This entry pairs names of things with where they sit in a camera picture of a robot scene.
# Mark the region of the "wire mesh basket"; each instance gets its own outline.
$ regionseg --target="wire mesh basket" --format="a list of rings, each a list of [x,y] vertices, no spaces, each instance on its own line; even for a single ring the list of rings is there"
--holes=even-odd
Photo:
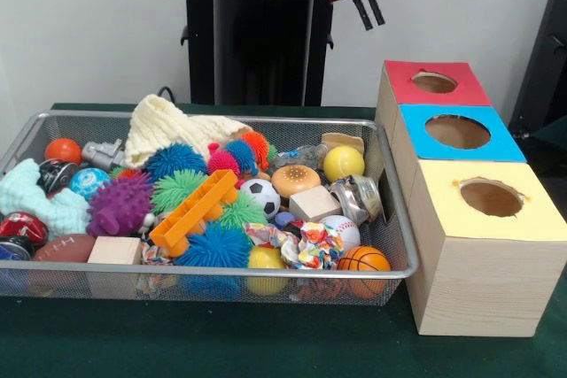
[[[365,143],[368,177],[379,183],[385,215],[361,226],[361,243],[381,250],[389,272],[247,269],[191,266],[124,266],[0,260],[0,295],[384,305],[403,278],[417,268],[414,237],[382,128],[367,120],[304,120],[233,117],[264,134],[280,151],[316,145],[329,132],[359,136]],[[34,116],[0,160],[2,175],[21,160],[43,160],[59,137],[87,142],[126,140],[130,113],[44,112]],[[376,296],[359,298],[354,286]],[[264,296],[260,294],[277,293]]]

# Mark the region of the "wooden box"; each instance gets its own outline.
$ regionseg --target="wooden box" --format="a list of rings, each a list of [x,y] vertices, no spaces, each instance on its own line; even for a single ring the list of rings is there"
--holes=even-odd
[[[525,162],[498,113],[489,106],[400,105],[392,139],[406,203],[419,158]]]
[[[567,260],[567,225],[527,164],[419,160],[409,215],[420,334],[533,336]]]
[[[466,63],[385,61],[376,122],[390,144],[400,104],[492,105]]]

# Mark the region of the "red box top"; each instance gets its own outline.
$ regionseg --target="red box top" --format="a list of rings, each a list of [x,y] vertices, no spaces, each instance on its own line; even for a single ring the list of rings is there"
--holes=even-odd
[[[385,61],[398,104],[490,106],[466,62]]]

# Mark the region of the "cream knit cloth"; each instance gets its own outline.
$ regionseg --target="cream knit cloth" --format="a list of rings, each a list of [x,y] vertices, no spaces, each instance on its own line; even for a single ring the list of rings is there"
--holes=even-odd
[[[128,168],[141,168],[156,150],[176,142],[191,145],[208,161],[210,143],[223,145],[251,130],[219,115],[188,117],[163,97],[148,95],[132,113],[124,163]]]

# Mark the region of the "purple spiky ball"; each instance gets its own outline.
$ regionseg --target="purple spiky ball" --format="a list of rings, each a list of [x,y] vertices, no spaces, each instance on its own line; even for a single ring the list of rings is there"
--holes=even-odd
[[[150,203],[152,185],[150,176],[136,179],[116,179],[100,189],[89,200],[91,215],[87,232],[93,236],[129,235],[143,224]]]

